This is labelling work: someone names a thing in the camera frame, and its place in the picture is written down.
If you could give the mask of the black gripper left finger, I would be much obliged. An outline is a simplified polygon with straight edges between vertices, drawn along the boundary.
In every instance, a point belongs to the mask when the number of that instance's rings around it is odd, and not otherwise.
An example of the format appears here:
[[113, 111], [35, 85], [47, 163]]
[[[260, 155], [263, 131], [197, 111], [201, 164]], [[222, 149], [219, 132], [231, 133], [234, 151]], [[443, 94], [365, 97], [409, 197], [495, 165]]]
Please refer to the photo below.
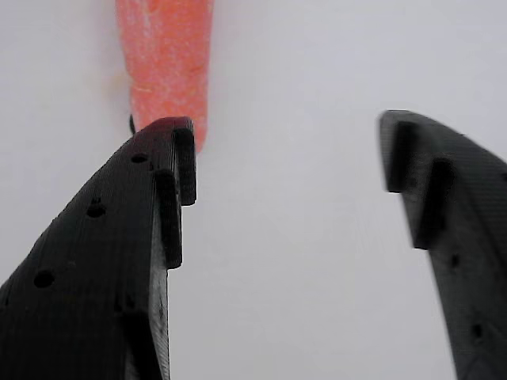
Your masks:
[[133, 135], [1, 287], [4, 379], [167, 379], [168, 273], [196, 202], [187, 117]]

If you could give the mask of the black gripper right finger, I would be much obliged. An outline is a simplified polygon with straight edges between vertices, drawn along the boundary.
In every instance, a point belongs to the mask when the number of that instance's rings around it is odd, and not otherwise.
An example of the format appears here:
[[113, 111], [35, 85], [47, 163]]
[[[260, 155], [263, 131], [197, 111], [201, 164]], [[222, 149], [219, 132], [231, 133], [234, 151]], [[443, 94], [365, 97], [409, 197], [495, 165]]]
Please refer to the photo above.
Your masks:
[[506, 376], [506, 164], [426, 116], [378, 119], [386, 188], [429, 254], [459, 379]]

